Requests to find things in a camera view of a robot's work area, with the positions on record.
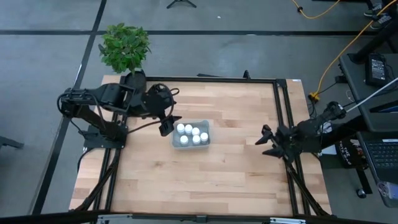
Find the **clear plastic tray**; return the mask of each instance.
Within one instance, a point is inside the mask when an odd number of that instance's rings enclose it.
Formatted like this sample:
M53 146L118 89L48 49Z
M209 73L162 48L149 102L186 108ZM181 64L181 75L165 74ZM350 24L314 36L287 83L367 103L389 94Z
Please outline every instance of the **clear plastic tray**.
M177 125L178 124L183 124L184 126L187 124L191 124L193 128L199 128L200 133L207 133L209 138L206 143L199 143L199 144L194 144L192 141L192 135L187 135L187 134L179 134L177 131ZM188 137L188 144L183 145L180 143L180 138L181 136L186 135ZM211 136L210 136L210 125L209 121L203 120L203 121L198 121L198 122L187 122L187 123L175 123L174 124L174 130L172 132L172 146L175 149L178 150L190 150L190 149L206 149L209 147L211 142Z

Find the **green plant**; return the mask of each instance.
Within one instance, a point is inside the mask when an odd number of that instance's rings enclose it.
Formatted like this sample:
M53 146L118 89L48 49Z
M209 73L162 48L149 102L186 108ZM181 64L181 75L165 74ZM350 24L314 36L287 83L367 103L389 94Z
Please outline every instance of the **green plant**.
M148 47L148 33L142 27L129 27L120 23L108 26L103 46L98 44L101 61L112 66L116 73L129 69L134 74L135 68L141 68L141 62L146 59Z

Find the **yellow cable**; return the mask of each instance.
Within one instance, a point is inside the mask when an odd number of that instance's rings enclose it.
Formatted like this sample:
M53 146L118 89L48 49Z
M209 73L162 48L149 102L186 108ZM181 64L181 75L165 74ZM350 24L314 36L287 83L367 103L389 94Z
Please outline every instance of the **yellow cable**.
M380 10L380 12L377 14L380 15L381 13L383 13L390 5L392 5L393 3L395 3L397 0L393 0L392 2L390 2L388 5L386 5L383 9ZM355 42L355 40L358 39L358 37L373 23L373 21L371 21L370 23L368 23L366 25L366 27L364 29L361 30L361 32L359 32L359 34L340 52L340 54L337 55L337 57L329 64L329 66L327 67L327 69L325 70L325 72L323 72L323 75L319 81L318 84L318 90L315 93L311 93L311 95L313 96L317 96L320 89L321 89L321 85L322 85L322 81L323 78L325 77L326 73L329 71L330 67L337 61L337 59L339 59L341 57L341 55L347 50L348 47L351 46L351 44L353 44Z
M337 3L339 3L341 0L337 0L337 2L335 2L332 6L330 6L330 8L328 8L325 12L317 15L317 16L307 16L306 14L304 14L303 10L301 9L300 12L301 14L303 14L304 17L306 17L307 19L316 19L319 18L323 15L325 15L330 9L333 9L333 7L335 7L337 5ZM292 0L292 2L297 6L297 9L300 8L300 6L297 4L297 2L295 0Z

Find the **concrete floor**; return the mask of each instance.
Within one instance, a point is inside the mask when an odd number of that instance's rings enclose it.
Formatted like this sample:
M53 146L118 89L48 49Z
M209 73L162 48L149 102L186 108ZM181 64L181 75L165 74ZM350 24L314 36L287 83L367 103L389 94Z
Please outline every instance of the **concrete floor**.
M192 0L193 9L172 0L108 1L99 24L125 22L146 30L361 30L368 22L362 16L366 5L339 3L318 20L306 20L288 0ZM100 0L0 0L0 30L91 30ZM318 14L331 2L299 0L305 12ZM327 65L353 37L243 36L243 35L151 35L152 54L144 70L148 76L195 76L197 73L241 77L299 78L306 93L316 89ZM370 41L361 37L348 52ZM25 143L23 150L3 147L0 151L0 217L29 213L44 163L49 155L61 115L55 100L71 87L88 41L87 35L0 35L0 135ZM99 58L97 36L87 64L82 88L96 88L104 74L112 74ZM378 49L390 53L387 46ZM336 65L323 86L339 75ZM347 85L336 85L321 97L322 110L331 100L349 102ZM86 128L84 122L77 123ZM76 179L76 163L83 138L68 129L44 213L68 210ZM394 223L395 209L383 205L372 177L375 194L357 198L359 180L354 170L323 171L334 215L342 218ZM135 223L179 223L142 221Z

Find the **wooden tabletop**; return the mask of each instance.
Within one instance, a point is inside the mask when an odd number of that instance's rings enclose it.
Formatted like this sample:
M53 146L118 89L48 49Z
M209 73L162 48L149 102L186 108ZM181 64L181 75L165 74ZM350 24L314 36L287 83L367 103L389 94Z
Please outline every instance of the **wooden tabletop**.
M120 76L104 76L103 83L119 83ZM111 210L125 213L289 216L284 162L263 156L271 145L255 146L263 124L276 130L278 120L271 84L164 82L179 88L175 116L180 122L210 122L211 145L197 151L177 151L170 136L161 137L159 125L149 126L127 137L121 152ZM294 121L308 119L302 84L287 80ZM280 91L284 121L287 122ZM111 113L104 113L111 119ZM150 122L129 118L129 129ZM100 175L104 149L85 156L75 184L70 208L79 206L93 190ZM302 154L305 182L327 212L328 196L320 163ZM107 186L101 208L104 207ZM298 207L302 201L296 187Z

